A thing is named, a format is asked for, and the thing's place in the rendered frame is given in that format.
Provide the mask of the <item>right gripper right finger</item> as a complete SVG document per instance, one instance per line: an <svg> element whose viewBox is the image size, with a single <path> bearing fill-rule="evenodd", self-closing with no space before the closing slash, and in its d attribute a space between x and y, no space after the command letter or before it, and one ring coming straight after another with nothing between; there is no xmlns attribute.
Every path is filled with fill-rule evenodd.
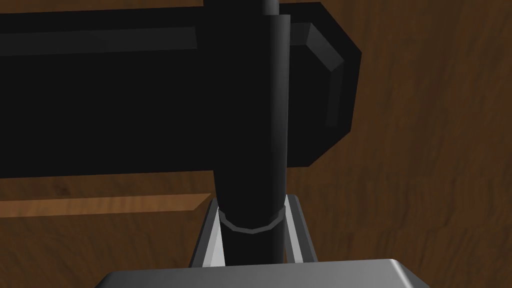
<svg viewBox="0 0 512 288"><path fill-rule="evenodd" d="M317 262L318 258L297 195L287 194L284 204L287 263Z"/></svg>

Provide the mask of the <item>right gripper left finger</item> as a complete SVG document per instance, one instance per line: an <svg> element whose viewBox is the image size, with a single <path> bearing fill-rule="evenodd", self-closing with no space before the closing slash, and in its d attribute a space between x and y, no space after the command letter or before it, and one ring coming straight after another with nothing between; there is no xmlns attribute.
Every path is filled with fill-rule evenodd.
<svg viewBox="0 0 512 288"><path fill-rule="evenodd" d="M225 266L225 253L216 198L212 198L209 202L189 266L191 268Z"/></svg>

